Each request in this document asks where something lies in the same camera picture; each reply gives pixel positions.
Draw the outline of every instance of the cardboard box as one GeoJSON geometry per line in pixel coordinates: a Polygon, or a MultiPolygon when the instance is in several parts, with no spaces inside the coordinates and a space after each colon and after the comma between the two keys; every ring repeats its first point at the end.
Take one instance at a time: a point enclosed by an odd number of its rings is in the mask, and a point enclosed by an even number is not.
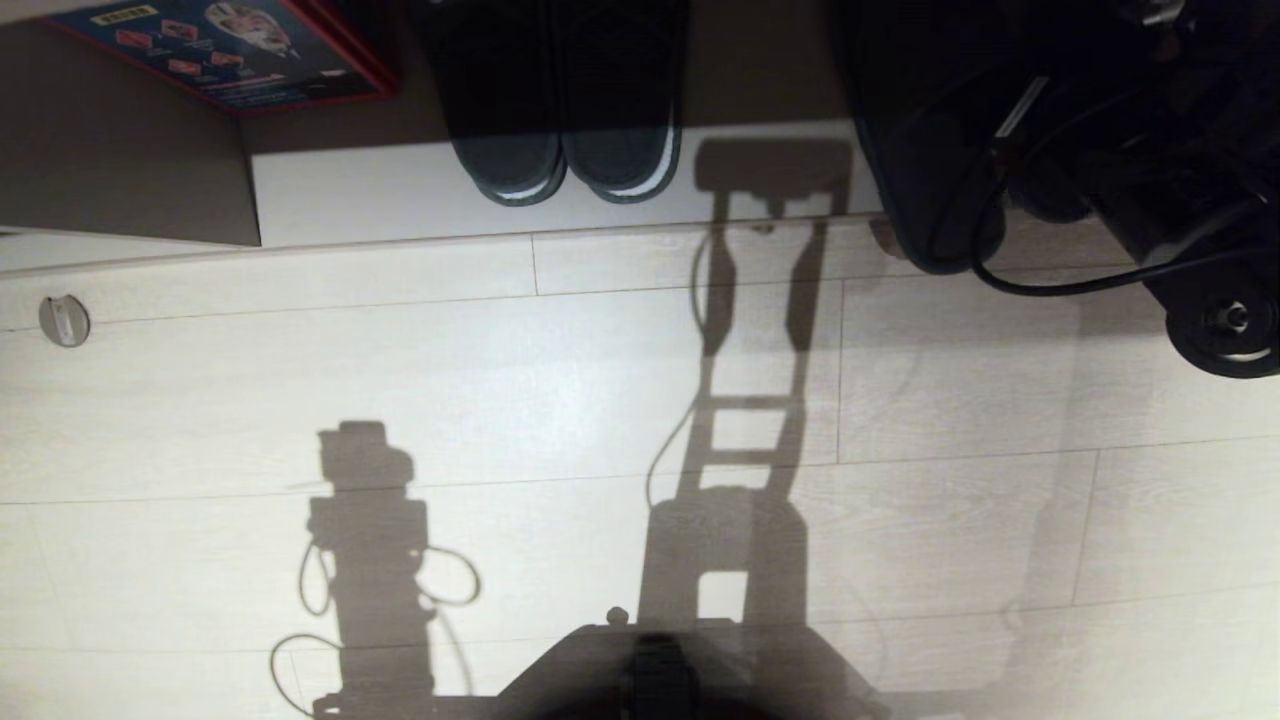
{"type": "Polygon", "coordinates": [[[399,78],[366,37],[384,22],[379,9],[374,1],[145,0],[47,22],[246,115],[394,95],[399,78]]]}

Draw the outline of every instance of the wooden floor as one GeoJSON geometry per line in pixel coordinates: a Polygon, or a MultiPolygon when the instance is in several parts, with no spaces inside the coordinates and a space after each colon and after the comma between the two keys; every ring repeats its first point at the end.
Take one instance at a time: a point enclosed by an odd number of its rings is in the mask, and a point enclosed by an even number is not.
{"type": "MultiPolygon", "coordinates": [[[[1187,365],[1140,288],[1012,299],[813,234],[727,232],[710,350],[704,228],[0,279],[0,716],[466,716],[571,687],[553,648],[614,607],[831,717],[1280,716],[1280,382],[1187,365]],[[74,351],[35,328],[67,292],[74,351]],[[682,421],[700,388],[790,400],[682,421]],[[689,592],[704,621],[663,615],[689,592]]],[[[996,264],[1124,261],[1021,218],[996,264]]]]}

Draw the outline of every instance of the cable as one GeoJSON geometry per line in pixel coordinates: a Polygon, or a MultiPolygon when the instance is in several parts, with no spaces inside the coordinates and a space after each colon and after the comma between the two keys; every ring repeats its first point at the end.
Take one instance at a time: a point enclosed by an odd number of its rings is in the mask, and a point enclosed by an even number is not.
{"type": "MultiPolygon", "coordinates": [[[[1108,108],[1117,105],[1119,102],[1123,102],[1124,100],[1135,95],[1138,91],[1139,88],[1130,88],[1125,92],[1110,97],[1103,102],[1093,105],[1073,115],[1064,123],[1055,127],[1052,131],[1047,132],[1039,140],[1037,140],[1036,143],[1032,145],[1032,147],[1023,155],[1021,158],[1023,164],[1029,164],[1033,158],[1039,155],[1041,151],[1048,147],[1048,145],[1052,143],[1055,140],[1057,140],[1057,137],[1060,137],[1064,132],[1071,129],[1073,127],[1084,122],[1085,119],[1092,118],[1093,115],[1101,113],[1102,110],[1106,110],[1108,108]]],[[[965,181],[968,181],[969,176],[973,174],[973,170],[980,164],[984,155],[986,154],[979,155],[974,160],[974,163],[970,164],[969,169],[965,172],[961,181],[956,183],[955,188],[948,195],[947,202],[943,205],[943,211],[940,213],[940,222],[934,223],[934,232],[937,232],[937,229],[941,227],[941,219],[945,218],[946,214],[950,214],[950,208],[951,205],[955,204],[956,197],[959,197],[965,181]]],[[[1085,295],[1085,293],[1124,287],[1129,284],[1135,284],[1140,282],[1147,282],[1174,273],[1180,273],[1183,270],[1190,270],[1193,268],[1199,268],[1213,263],[1221,263],[1224,260],[1235,260],[1252,255],[1267,255],[1276,252],[1276,249],[1272,247],[1239,247],[1234,250],[1215,252],[1212,255],[1206,255],[1203,258],[1171,260],[1161,265],[1152,265],[1149,268],[1140,268],[1138,270],[1132,270],[1128,273],[1120,273],[1115,275],[1107,275],[1076,283],[1066,283],[1056,286],[1032,286],[1032,284],[1014,283],[992,274],[992,272],[988,270],[987,266],[983,264],[982,259],[982,228],[986,225],[987,217],[989,215],[992,209],[998,206],[1000,196],[1005,192],[1007,184],[1009,184],[1009,173],[1006,172],[1004,177],[1001,177],[1001,179],[996,183],[996,187],[992,190],[992,192],[987,196],[986,202],[983,202],[983,210],[978,217],[978,222],[974,223],[973,231],[969,236],[969,263],[973,268],[973,273],[978,275],[978,279],[987,283],[992,288],[998,290],[1001,292],[1006,292],[1009,295],[1019,295],[1024,297],[1066,297],[1073,295],[1085,295]]],[[[1188,231],[1183,237],[1178,238],[1172,245],[1180,247],[1189,247],[1197,241],[1208,237],[1210,234],[1213,234],[1216,232],[1220,232],[1251,217],[1256,211],[1261,210],[1265,206],[1265,204],[1260,205],[1260,202],[1261,201],[1258,199],[1251,197],[1248,200],[1236,202],[1235,205],[1230,205],[1220,210],[1219,213],[1210,215],[1206,220],[1201,222],[1194,228],[1188,231]]]]}
{"type": "MultiPolygon", "coordinates": [[[[1233,214],[1239,215],[1238,206],[1231,206],[1229,208],[1229,210],[1233,210],[1233,214]]],[[[1235,219],[1239,220],[1248,214],[1251,213],[1239,215],[1235,219]]],[[[982,229],[982,223],[977,225],[977,229],[973,233],[973,240],[969,243],[969,260],[973,263],[973,273],[978,275],[978,278],[982,282],[987,283],[988,286],[1001,292],[1007,292],[1009,295],[1020,295],[1023,297],[1068,297],[1073,295],[1087,295],[1091,292],[1100,292],[1103,290],[1112,290],[1134,283],[1152,281],[1160,277],[1180,273],[1183,270],[1190,270],[1193,268],[1199,268],[1213,263],[1221,263],[1224,260],[1236,260],[1252,255],[1270,255],[1277,251],[1277,249],[1275,247],[1238,247],[1235,250],[1225,250],[1222,252],[1215,252],[1212,255],[1206,255],[1203,258],[1172,260],[1162,265],[1152,265],[1149,268],[1142,268],[1128,273],[1094,278],[1091,281],[1083,281],[1078,283],[1019,284],[993,275],[991,270],[988,270],[986,265],[982,264],[982,238],[979,237],[980,229],[982,229]]]]}
{"type": "MultiPolygon", "coordinates": [[[[1132,87],[1129,90],[1125,90],[1124,92],[1117,92],[1116,95],[1107,97],[1102,102],[1091,105],[1089,108],[1085,108],[1080,113],[1076,113],[1066,122],[1060,123],[1057,127],[1055,127],[1053,129],[1047,132],[1043,137],[1041,137],[1041,140],[1032,146],[1032,149],[1027,152],[1027,155],[1023,156],[1023,163],[1024,164],[1028,163],[1030,158],[1038,155],[1041,150],[1047,147],[1048,143],[1057,140],[1057,137],[1061,136],[1064,132],[1071,129],[1073,127],[1083,123],[1084,120],[1092,118],[1093,115],[1108,108],[1114,108],[1115,105],[1124,102],[1125,100],[1133,97],[1142,90],[1143,90],[1142,87],[1132,87]]],[[[929,227],[929,236],[924,241],[924,251],[927,255],[933,254],[933,249],[938,245],[938,234],[942,232],[942,225],[946,222],[947,217],[951,214],[951,208],[956,204],[956,200],[960,199],[960,192],[969,182],[969,178],[973,177],[973,174],[978,170],[978,168],[982,167],[982,161],[991,156],[991,150],[992,150],[991,147],[984,147],[979,150],[974,155],[974,159],[969,163],[969,167],[966,167],[964,173],[960,176],[960,179],[956,181],[954,186],[951,186],[951,191],[947,193],[947,199],[942,202],[942,208],[933,215],[933,224],[929,227]]],[[[998,188],[998,192],[996,192],[995,195],[996,197],[998,197],[1000,193],[1005,191],[1004,179],[997,179],[996,187],[998,188]]],[[[986,222],[987,222],[987,214],[983,213],[983,215],[978,218],[979,232],[983,223],[986,222]]]]}
{"type": "Polygon", "coordinates": [[[296,641],[296,639],[303,639],[303,638],[323,642],[324,644],[326,644],[326,646],[329,646],[329,647],[332,647],[334,650],[339,650],[339,651],[342,650],[340,644],[338,644],[338,643],[335,643],[333,641],[321,638],[320,635],[312,635],[311,633],[297,633],[297,634],[293,634],[293,635],[288,635],[287,638],[284,638],[280,642],[275,643],[275,647],[273,647],[270,655],[268,655],[266,662],[268,662],[268,665],[271,669],[271,682],[275,683],[275,692],[280,693],[280,697],[284,698],[284,702],[289,703],[293,707],[293,710],[297,710],[302,715],[306,715],[307,717],[315,717],[315,715],[311,714],[310,711],[307,711],[305,707],[302,707],[301,705],[293,702],[293,698],[289,697],[289,693],[284,692],[284,685],[280,684],[280,676],[275,674],[275,656],[280,652],[280,648],[284,647],[284,643],[291,642],[291,641],[296,641]]]}

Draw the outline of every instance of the black device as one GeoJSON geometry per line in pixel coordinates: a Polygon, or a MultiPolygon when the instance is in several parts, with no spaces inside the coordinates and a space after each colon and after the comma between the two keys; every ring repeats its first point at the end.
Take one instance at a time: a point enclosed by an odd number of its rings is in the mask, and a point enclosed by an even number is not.
{"type": "Polygon", "coordinates": [[[1176,350],[1280,374],[1280,4],[838,0],[838,63],[904,251],[1016,295],[1143,282],[1176,350]],[[1023,286],[983,263],[1002,197],[1096,213],[1139,265],[1023,286]]]}

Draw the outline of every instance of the sneaker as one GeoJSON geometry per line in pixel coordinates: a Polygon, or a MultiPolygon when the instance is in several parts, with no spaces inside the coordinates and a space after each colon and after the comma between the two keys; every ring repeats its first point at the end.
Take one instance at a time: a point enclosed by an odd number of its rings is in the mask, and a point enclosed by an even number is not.
{"type": "Polygon", "coordinates": [[[566,164],[544,0],[415,0],[413,28],[462,167],[494,202],[559,190],[566,164]]]}
{"type": "Polygon", "coordinates": [[[680,160],[689,0],[550,0],[561,145],[598,196],[643,202],[680,160]]]}

